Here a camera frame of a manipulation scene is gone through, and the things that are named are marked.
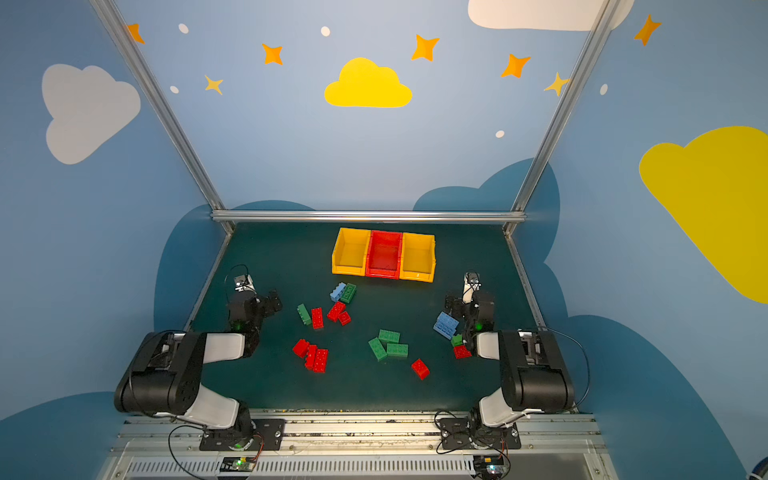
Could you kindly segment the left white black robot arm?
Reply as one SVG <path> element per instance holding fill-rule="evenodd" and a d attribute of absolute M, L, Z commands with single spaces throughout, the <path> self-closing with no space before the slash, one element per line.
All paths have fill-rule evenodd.
<path fill-rule="evenodd" d="M 256 291 L 249 272 L 236 277 L 233 294 L 227 298 L 229 330 L 147 334 L 115 390 L 115 409 L 176 418 L 205 431 L 251 438 L 248 407 L 205 387 L 203 366 L 252 356 L 264 320 L 282 307 L 275 289 L 265 295 Z"/>

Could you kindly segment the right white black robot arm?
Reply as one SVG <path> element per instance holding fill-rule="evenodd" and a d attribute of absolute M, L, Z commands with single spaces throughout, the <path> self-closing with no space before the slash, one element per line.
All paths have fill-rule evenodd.
<path fill-rule="evenodd" d="M 445 298 L 441 318 L 462 322 L 451 336 L 454 357 L 478 357 L 498 363 L 500 386 L 481 398 L 469 415 L 472 432 L 503 430 L 530 414 L 555 414 L 577 406 L 576 392 L 554 332 L 498 330 L 495 298 L 482 289 L 475 271 L 463 277 L 458 296 Z"/>

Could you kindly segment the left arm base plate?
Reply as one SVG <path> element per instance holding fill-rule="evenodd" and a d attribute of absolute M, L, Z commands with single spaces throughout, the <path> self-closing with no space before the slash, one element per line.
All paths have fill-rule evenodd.
<path fill-rule="evenodd" d="M 243 429 L 205 430 L 200 451 L 258 452 L 280 449 L 286 421 L 282 418 L 252 419 Z"/>

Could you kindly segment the large light blue brick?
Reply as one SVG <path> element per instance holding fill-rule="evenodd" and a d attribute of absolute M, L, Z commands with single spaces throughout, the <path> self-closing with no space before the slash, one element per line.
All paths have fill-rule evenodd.
<path fill-rule="evenodd" d="M 441 312 L 433 326 L 433 330 L 440 334 L 442 337 L 451 340 L 457 332 L 459 321 L 451 317 L 445 312 Z"/>

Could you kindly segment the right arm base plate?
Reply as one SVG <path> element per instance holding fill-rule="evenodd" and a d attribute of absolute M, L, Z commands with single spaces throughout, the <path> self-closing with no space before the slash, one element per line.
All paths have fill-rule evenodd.
<path fill-rule="evenodd" d="M 515 425 L 509 428 L 490 428 L 473 422 L 468 417 L 444 417 L 435 421 L 440 433 L 436 451 L 450 453 L 459 450 L 517 450 L 521 439 Z"/>

